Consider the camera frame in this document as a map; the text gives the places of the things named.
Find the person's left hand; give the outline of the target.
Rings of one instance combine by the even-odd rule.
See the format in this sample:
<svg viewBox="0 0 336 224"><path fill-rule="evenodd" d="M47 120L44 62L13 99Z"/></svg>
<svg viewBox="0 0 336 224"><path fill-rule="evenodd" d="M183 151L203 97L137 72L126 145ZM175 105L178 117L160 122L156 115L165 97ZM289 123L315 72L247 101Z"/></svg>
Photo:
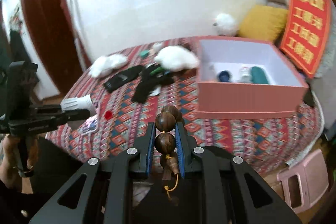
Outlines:
<svg viewBox="0 0 336 224"><path fill-rule="evenodd" d="M3 139L3 161L1 163L1 181L9 189L22 191L22 178L19 176L17 169L17 160L14 151L20 139L10 134L5 135ZM33 138L33 143L29 149L27 159L27 168L32 170L38 161L38 138Z"/></svg>

